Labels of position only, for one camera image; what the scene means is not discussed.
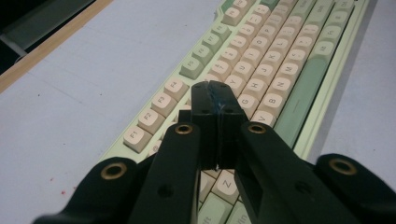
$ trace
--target table surface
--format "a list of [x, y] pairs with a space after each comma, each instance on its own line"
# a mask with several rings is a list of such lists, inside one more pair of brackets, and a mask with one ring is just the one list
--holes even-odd
[[[218, 4], [115, 0], [0, 94], [2, 223], [64, 208]], [[344, 154], [396, 189], [396, 1], [373, 5], [309, 160]]]

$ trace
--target brass insert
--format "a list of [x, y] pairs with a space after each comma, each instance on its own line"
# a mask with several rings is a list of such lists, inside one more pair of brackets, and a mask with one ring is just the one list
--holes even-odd
[[260, 124], [251, 124], [248, 126], [248, 130], [251, 133], [265, 133], [265, 127], [263, 125]]
[[107, 165], [101, 172], [101, 176], [105, 180], [112, 180], [122, 177], [127, 168], [123, 162], [117, 162]]
[[332, 159], [329, 161], [329, 164], [330, 167], [334, 169], [334, 171], [343, 175], [355, 175], [358, 172], [352, 163], [343, 159]]
[[192, 126], [188, 124], [181, 124], [176, 126], [175, 132], [178, 134], [188, 134], [192, 132]]

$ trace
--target green keycap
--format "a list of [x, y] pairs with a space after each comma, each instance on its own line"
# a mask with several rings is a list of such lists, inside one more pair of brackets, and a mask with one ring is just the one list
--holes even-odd
[[207, 65], [212, 59], [213, 53], [207, 46], [199, 45], [192, 50], [192, 57], [198, 59], [203, 65]]
[[248, 218], [248, 212], [245, 206], [236, 202], [233, 207], [233, 211], [230, 214], [230, 217], [227, 220], [227, 224], [250, 224], [250, 219]]
[[233, 206], [220, 197], [209, 193], [198, 215], [198, 224], [224, 224]]
[[354, 6], [354, 0], [338, 0], [338, 2], [334, 6], [334, 10], [344, 10], [350, 12]]
[[198, 61], [198, 59], [192, 56], [187, 57], [180, 68], [180, 74], [191, 79], [196, 79], [201, 74], [204, 66]]
[[298, 1], [296, 6], [293, 8], [293, 11], [290, 13], [290, 16], [300, 16], [302, 18], [306, 18], [314, 4], [314, 0]]
[[333, 3], [334, 1], [331, 0], [318, 0], [306, 19], [305, 24], [315, 24], [318, 27], [323, 26], [324, 22], [329, 16], [330, 11], [332, 10]]
[[326, 74], [327, 66], [328, 63], [323, 59], [308, 59], [292, 95], [283, 107], [274, 129], [289, 147], [293, 147], [303, 127], [305, 117]]
[[279, 2], [279, 0], [261, 0], [260, 4], [268, 6], [272, 11], [276, 7], [277, 2]]
[[231, 34], [231, 30], [228, 28], [228, 26], [222, 23], [214, 25], [210, 32], [220, 37], [221, 41], [226, 40]]
[[208, 33], [204, 35], [202, 44], [210, 48], [213, 53], [216, 53], [221, 47], [222, 41], [217, 35]]

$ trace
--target black plastic part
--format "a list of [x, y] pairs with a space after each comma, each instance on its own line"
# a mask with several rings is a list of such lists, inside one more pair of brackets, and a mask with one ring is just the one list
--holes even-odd
[[361, 223], [396, 223], [396, 194], [357, 161], [337, 154], [321, 156], [314, 172]]
[[231, 88], [216, 81], [191, 88], [191, 122], [202, 132], [201, 162], [206, 169], [232, 169], [238, 155], [241, 124], [248, 121]]
[[272, 128], [247, 122], [240, 138], [235, 182], [252, 223], [359, 223]]
[[191, 123], [202, 130], [200, 161], [204, 170], [216, 168], [218, 147], [216, 109], [208, 86], [208, 82], [200, 82], [191, 87]]
[[151, 160], [139, 164], [111, 158], [94, 166], [78, 185], [66, 208], [57, 215], [38, 218], [35, 224], [125, 223]]
[[220, 169], [233, 169], [239, 155], [240, 128], [248, 117], [228, 85], [211, 81], [209, 87], [218, 116], [217, 163]]
[[168, 128], [127, 223], [196, 223], [199, 140], [191, 123]]

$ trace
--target mechanical keyboard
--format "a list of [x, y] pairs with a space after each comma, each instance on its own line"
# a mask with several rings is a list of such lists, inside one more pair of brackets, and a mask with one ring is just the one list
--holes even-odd
[[[191, 86], [228, 84], [247, 116], [306, 159], [368, 0], [223, 0], [217, 17], [102, 160], [140, 162], [160, 147]], [[201, 172], [198, 223], [250, 223], [233, 170]]]

